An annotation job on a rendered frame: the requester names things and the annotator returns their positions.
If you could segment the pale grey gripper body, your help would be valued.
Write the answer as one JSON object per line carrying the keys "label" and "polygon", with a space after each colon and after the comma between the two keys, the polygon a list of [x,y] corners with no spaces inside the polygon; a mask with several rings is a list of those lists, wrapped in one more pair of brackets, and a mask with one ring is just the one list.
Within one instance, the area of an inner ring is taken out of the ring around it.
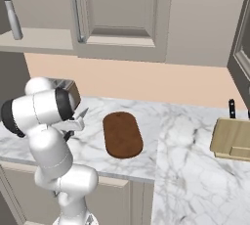
{"label": "pale grey gripper body", "polygon": [[57,128],[58,130],[63,130],[65,132],[68,131],[82,131],[85,127],[83,118],[78,116],[74,120],[66,120],[56,124],[53,124],[53,127]]}

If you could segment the light wooden knife block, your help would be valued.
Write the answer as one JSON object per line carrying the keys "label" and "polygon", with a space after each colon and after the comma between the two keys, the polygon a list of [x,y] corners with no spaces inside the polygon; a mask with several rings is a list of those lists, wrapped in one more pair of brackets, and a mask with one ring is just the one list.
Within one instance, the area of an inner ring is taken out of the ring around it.
{"label": "light wooden knife block", "polygon": [[216,158],[250,161],[250,120],[218,118],[210,151]]}

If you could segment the beige base cabinet front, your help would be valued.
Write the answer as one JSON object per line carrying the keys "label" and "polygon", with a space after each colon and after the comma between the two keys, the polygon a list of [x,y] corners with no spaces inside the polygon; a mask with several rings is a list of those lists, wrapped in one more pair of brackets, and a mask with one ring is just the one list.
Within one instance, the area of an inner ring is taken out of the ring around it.
{"label": "beige base cabinet front", "polygon": [[[57,199],[35,185],[34,165],[0,161],[0,225],[52,225],[60,214]],[[153,184],[100,177],[96,191],[86,197],[100,225],[150,225]]]}

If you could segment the brown oval cutting board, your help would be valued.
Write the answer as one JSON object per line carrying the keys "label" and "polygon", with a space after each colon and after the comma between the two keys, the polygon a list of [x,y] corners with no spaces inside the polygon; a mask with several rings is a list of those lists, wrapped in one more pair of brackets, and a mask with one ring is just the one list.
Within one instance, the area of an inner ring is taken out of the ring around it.
{"label": "brown oval cutting board", "polygon": [[128,112],[112,112],[103,120],[104,143],[107,153],[114,158],[133,158],[144,147],[135,117]]}

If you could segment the grey spray bottle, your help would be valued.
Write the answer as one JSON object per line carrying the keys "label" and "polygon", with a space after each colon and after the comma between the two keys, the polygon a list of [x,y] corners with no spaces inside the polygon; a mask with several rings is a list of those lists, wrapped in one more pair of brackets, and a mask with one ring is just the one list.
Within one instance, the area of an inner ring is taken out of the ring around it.
{"label": "grey spray bottle", "polygon": [[7,9],[7,15],[10,23],[10,27],[15,40],[22,40],[23,35],[21,31],[20,21],[16,14],[14,4],[12,0],[4,0]]}

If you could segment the open grey cabinet door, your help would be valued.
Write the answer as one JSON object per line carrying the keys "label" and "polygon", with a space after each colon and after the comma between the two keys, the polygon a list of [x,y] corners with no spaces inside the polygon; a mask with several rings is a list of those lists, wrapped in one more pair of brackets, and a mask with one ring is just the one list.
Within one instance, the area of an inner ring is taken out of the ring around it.
{"label": "open grey cabinet door", "polygon": [[243,0],[229,54],[228,70],[250,112],[250,0]]}

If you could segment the beige upper cabinet side panel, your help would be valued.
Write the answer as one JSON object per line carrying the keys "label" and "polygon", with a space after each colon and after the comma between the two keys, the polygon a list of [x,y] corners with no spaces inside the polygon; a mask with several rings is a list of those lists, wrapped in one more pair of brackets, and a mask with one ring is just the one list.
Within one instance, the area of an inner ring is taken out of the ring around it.
{"label": "beige upper cabinet side panel", "polygon": [[224,68],[243,0],[172,0],[166,62]]}

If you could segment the open beige upper cabinet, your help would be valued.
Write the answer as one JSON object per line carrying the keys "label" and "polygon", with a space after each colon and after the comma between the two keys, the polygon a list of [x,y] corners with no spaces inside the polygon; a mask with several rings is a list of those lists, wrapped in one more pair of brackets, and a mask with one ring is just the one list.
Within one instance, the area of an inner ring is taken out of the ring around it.
{"label": "open beige upper cabinet", "polygon": [[21,24],[15,40],[4,0],[0,0],[0,51],[73,54],[69,0],[12,0]]}

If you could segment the beige upper cabinet door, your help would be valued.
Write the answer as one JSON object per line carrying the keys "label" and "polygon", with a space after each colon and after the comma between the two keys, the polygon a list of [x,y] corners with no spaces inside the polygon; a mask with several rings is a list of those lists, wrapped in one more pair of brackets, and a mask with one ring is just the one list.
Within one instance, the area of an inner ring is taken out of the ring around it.
{"label": "beige upper cabinet door", "polygon": [[154,63],[166,60],[171,0],[77,0],[85,43],[77,41],[69,1],[77,56]]}

